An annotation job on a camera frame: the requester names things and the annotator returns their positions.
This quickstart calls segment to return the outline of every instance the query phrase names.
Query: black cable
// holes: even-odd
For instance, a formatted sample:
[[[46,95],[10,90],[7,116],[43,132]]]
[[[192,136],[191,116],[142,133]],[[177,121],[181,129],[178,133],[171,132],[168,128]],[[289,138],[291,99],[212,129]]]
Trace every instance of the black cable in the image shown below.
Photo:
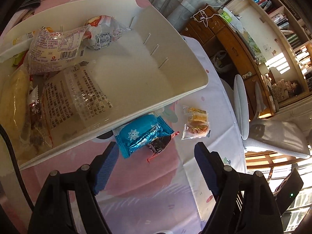
[[[14,153],[14,150],[13,150],[10,138],[7,135],[7,132],[5,132],[5,130],[2,127],[1,124],[0,124],[0,134],[1,134],[5,144],[7,145],[7,149],[9,151],[9,153],[10,153],[10,157],[11,157],[11,161],[12,161],[12,164],[13,164],[13,168],[14,168],[16,177],[18,178],[18,183],[19,183],[19,185],[21,187],[21,190],[22,190],[22,192],[24,194],[24,197],[25,197],[25,199],[26,199],[26,201],[28,203],[28,206],[33,211],[34,210],[34,204],[32,203],[32,200],[29,197],[29,194],[28,194],[27,189],[25,187],[23,178],[21,177],[21,172],[20,172],[19,167],[18,167],[18,162],[16,160],[15,153]]]

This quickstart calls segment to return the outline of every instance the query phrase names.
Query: drawer handle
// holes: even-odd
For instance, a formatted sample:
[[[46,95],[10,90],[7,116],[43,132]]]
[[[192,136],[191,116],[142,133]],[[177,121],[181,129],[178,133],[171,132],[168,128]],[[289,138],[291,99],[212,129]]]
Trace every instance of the drawer handle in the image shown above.
[[[251,76],[252,73],[249,71],[248,73],[246,73],[245,75],[242,76],[243,79],[246,79],[247,77]]]
[[[238,56],[238,52],[237,52],[237,50],[236,50],[234,47],[232,47],[232,51],[233,51],[233,53],[234,53],[236,56]]]

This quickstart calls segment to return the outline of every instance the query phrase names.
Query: barcode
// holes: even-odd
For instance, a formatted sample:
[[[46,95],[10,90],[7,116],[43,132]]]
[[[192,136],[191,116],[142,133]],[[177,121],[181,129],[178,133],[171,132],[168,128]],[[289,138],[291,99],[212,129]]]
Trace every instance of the barcode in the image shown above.
[[[64,60],[64,59],[71,59],[73,57],[75,57],[77,54],[77,49],[73,50],[73,51],[65,51],[62,52],[60,54],[60,60]]]

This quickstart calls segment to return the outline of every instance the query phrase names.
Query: snack package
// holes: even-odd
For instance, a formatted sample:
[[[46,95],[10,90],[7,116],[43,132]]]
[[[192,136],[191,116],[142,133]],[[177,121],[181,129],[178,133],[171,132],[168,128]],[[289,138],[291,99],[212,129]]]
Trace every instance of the snack package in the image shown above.
[[[143,115],[132,122],[113,130],[124,158],[137,149],[150,144],[156,138],[170,136],[174,131],[154,113]]]
[[[4,83],[0,101],[0,124],[7,132],[17,159],[30,139],[29,74],[24,65]]]
[[[123,33],[130,29],[118,23],[116,19],[110,16],[102,15],[90,18],[85,26],[90,26],[84,40],[84,44],[94,50],[109,46],[118,40]]]
[[[86,28],[83,26],[66,32],[50,32],[48,28],[42,27],[29,48],[29,73],[60,71],[74,65],[75,57],[83,54],[80,45]]]
[[[43,118],[54,147],[109,119],[112,105],[85,64],[66,68],[43,85]]]
[[[179,133],[180,132],[177,131],[177,132],[172,133],[171,135],[157,137],[154,141],[152,141],[151,143],[147,144],[147,146],[153,152],[153,156],[151,158],[148,158],[147,162],[149,162],[152,158],[154,158],[155,156],[158,156],[158,154],[163,152],[165,150],[165,148],[168,146],[169,142],[171,142],[171,140],[175,136],[177,136]]]
[[[21,37],[14,39],[1,46],[0,48],[0,63],[10,59],[11,57],[27,51],[30,47],[35,31],[29,32]]]
[[[209,132],[207,111],[187,106],[183,109],[187,122],[184,125],[182,140],[206,137]]]
[[[28,98],[30,109],[30,145],[34,147],[35,154],[40,155],[52,149],[52,141],[49,137],[46,124],[42,117],[42,107],[39,103],[38,86],[30,93]]]

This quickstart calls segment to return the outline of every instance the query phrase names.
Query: screw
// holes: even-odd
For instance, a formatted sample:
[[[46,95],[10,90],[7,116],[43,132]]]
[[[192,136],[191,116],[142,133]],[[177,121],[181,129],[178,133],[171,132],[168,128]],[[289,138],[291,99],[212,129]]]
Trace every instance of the screw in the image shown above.
[[[50,172],[50,176],[56,176],[57,175],[57,170],[53,170]]]
[[[81,169],[83,170],[83,171],[86,171],[86,170],[88,170],[90,168],[90,166],[88,165],[88,164],[84,164],[83,166],[81,166]]]
[[[260,172],[260,171],[255,171],[255,174],[256,174],[258,177],[262,177],[262,176],[263,176],[263,173]]]
[[[226,172],[231,172],[231,171],[232,171],[232,167],[229,166],[229,165],[225,165],[225,166],[223,167],[223,169],[224,169]]]

